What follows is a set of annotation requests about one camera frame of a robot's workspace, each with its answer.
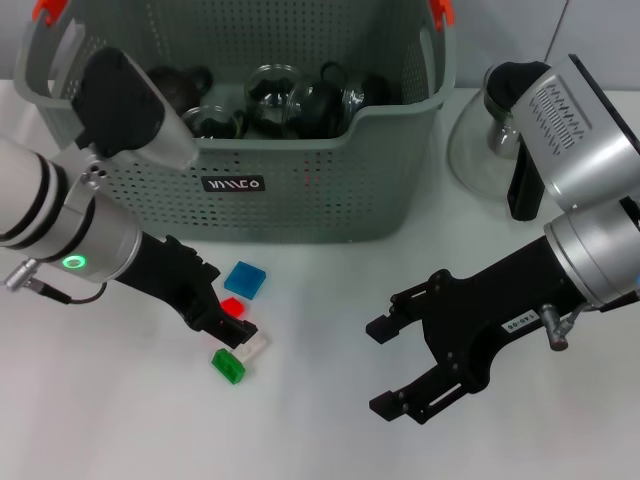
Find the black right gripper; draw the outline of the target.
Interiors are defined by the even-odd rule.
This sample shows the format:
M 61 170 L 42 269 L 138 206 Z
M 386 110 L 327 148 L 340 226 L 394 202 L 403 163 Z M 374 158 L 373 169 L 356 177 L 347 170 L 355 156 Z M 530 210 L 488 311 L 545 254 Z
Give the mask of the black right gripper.
M 369 408 L 388 422 L 406 415 L 423 425 L 467 393 L 486 388 L 497 352 L 541 326 L 534 319 L 517 327 L 520 317 L 536 316 L 547 304 L 565 315 L 584 302 L 544 237 L 465 279 L 439 270 L 393 294 L 388 313 L 365 328 L 384 344 L 422 321 L 437 365 L 370 400 Z

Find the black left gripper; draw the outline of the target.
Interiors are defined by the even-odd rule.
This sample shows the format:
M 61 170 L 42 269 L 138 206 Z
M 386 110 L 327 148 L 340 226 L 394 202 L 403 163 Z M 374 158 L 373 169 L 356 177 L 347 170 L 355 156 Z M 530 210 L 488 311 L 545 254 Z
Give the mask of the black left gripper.
M 221 320 L 213 287 L 220 271 L 197 252 L 168 236 L 145 233 L 138 252 L 116 281 L 172 307 L 194 331 L 204 331 L 231 349 L 246 343 L 258 328 L 248 321 Z

